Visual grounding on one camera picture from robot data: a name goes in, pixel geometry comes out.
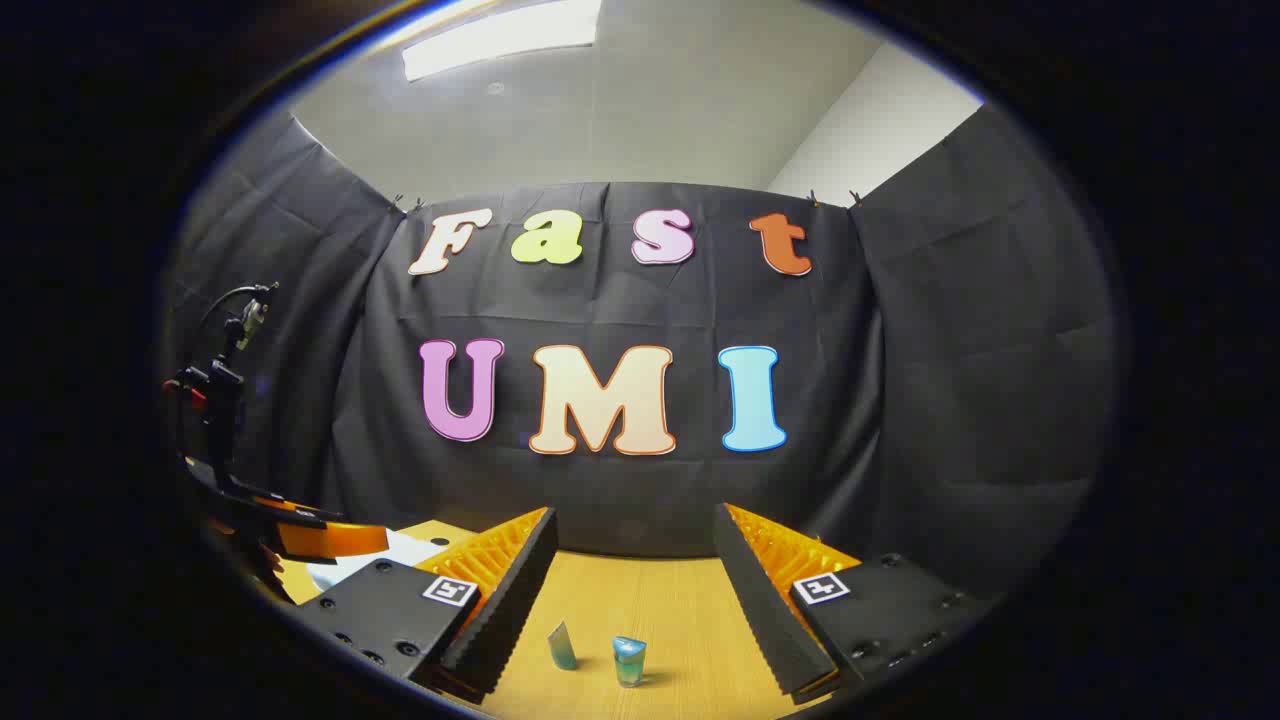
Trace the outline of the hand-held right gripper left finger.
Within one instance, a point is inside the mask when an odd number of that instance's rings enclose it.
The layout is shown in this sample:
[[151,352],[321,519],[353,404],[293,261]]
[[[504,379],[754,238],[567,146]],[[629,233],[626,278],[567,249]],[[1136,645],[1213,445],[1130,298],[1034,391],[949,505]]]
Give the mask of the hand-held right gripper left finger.
[[506,670],[558,544],[556,510],[536,509],[416,565],[374,559],[296,614],[392,676],[481,703]]

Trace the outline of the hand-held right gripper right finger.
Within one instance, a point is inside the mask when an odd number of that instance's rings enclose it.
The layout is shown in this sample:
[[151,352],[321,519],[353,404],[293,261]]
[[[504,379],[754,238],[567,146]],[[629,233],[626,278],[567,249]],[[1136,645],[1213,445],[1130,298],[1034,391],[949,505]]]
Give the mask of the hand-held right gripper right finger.
[[855,559],[732,503],[714,507],[713,543],[780,691],[795,701],[872,693],[998,603],[901,553]]

